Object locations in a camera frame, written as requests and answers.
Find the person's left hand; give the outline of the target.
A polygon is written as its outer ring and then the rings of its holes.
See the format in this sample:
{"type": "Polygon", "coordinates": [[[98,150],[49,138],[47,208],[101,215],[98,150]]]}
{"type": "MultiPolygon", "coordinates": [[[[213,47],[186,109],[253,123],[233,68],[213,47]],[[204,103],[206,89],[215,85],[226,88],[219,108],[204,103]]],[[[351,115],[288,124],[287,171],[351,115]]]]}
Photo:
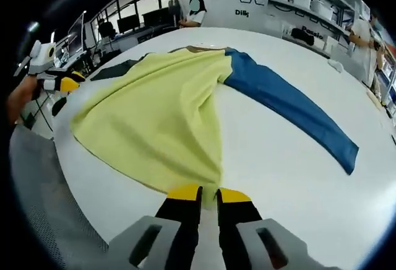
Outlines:
{"type": "Polygon", "coordinates": [[[36,76],[27,76],[11,92],[6,101],[7,119],[10,125],[15,124],[24,106],[33,98],[38,86],[36,76]]]}

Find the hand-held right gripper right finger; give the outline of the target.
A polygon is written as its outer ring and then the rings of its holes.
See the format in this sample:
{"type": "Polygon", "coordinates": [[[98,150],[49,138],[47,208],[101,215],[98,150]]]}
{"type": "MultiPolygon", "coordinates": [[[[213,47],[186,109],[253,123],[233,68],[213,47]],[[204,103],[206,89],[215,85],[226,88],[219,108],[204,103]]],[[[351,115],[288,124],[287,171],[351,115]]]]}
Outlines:
{"type": "Polygon", "coordinates": [[[227,269],[335,269],[308,254],[307,244],[273,219],[263,219],[240,191],[217,193],[219,244],[227,269]]]}

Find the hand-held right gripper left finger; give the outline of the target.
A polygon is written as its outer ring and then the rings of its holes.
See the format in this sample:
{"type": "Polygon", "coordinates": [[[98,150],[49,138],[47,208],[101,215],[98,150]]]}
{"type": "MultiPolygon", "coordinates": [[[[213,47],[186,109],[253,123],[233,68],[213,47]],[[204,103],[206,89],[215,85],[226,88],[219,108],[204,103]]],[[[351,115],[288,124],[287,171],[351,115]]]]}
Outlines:
{"type": "Polygon", "coordinates": [[[154,216],[143,216],[109,244],[109,269],[190,269],[199,241],[203,187],[171,190],[154,216]]]}

